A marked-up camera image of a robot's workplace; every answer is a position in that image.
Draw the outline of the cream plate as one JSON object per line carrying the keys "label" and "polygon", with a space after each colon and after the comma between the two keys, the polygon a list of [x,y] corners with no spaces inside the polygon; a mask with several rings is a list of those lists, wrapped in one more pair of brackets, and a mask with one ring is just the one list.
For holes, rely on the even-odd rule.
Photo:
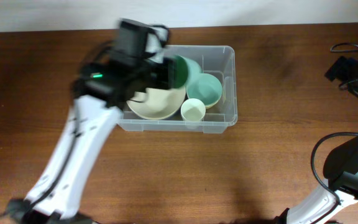
{"label": "cream plate", "polygon": [[174,115],[181,108],[185,96],[185,87],[169,90],[147,88],[145,93],[136,92],[127,105],[141,118],[160,120]]}

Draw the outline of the green cup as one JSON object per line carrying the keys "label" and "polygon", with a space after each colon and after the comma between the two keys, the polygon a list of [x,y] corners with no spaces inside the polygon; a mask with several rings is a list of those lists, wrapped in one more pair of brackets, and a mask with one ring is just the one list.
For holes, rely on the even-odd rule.
{"label": "green cup", "polygon": [[181,55],[175,55],[173,58],[173,62],[174,88],[190,86],[198,79],[198,76],[203,72],[198,62],[190,58],[183,57]]}

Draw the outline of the cream cup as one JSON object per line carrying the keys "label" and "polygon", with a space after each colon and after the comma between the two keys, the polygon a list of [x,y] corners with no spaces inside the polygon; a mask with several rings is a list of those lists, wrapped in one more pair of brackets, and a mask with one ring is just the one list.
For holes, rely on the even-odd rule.
{"label": "cream cup", "polygon": [[201,100],[191,98],[183,102],[180,113],[184,121],[202,121],[206,114],[206,107]]}

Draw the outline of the green bowl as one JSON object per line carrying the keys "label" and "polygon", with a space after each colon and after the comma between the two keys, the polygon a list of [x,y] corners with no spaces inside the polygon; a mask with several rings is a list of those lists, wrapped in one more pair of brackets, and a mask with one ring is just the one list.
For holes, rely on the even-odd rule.
{"label": "green bowl", "polygon": [[206,108],[213,107],[222,97],[223,84],[214,75],[200,73],[186,87],[186,94],[189,99],[200,100]]}

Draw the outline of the yellow bowl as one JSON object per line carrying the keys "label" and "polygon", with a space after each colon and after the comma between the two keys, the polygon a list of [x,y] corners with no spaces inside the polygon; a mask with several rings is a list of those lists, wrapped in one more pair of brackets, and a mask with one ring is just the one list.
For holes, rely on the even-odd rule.
{"label": "yellow bowl", "polygon": [[219,106],[219,103],[220,103],[221,100],[216,100],[215,102],[211,103],[211,104],[205,104],[205,108],[207,110],[209,109],[213,109],[213,108],[217,108]]}

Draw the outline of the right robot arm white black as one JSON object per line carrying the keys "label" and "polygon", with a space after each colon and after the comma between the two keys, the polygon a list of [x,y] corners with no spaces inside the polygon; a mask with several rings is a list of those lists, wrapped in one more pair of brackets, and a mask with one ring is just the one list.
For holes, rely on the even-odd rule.
{"label": "right robot arm white black", "polygon": [[[358,53],[358,45],[351,50]],[[358,58],[339,57],[325,73],[329,81],[339,80],[339,88],[358,97]],[[350,139],[335,147],[327,156],[323,176],[315,168],[317,149],[328,139],[348,136]],[[358,202],[358,132],[338,132],[321,138],[311,152],[310,166],[318,187],[301,203],[286,208],[274,223],[330,223],[344,208]]]}

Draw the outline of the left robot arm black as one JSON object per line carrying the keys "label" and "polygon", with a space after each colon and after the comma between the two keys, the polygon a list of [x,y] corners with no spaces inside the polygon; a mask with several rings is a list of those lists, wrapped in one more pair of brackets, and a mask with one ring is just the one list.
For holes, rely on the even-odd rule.
{"label": "left robot arm black", "polygon": [[83,190],[99,152],[123,116],[126,103],[148,88],[177,88],[164,69],[170,38],[162,24],[121,19],[117,35],[90,50],[71,84],[72,106],[40,179],[24,198],[11,199],[0,221],[91,223],[80,213]]}

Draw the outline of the clear plastic storage container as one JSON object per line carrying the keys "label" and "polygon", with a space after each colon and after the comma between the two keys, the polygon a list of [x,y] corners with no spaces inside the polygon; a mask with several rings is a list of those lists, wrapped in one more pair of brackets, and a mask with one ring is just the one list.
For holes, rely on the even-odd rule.
{"label": "clear plastic storage container", "polygon": [[214,75],[223,84],[223,95],[217,108],[206,110],[200,124],[182,120],[180,112],[163,120],[147,120],[125,107],[118,125],[125,131],[193,131],[221,134],[236,124],[237,93],[235,51],[228,45],[168,45],[164,56],[181,55],[201,66],[203,72]]}

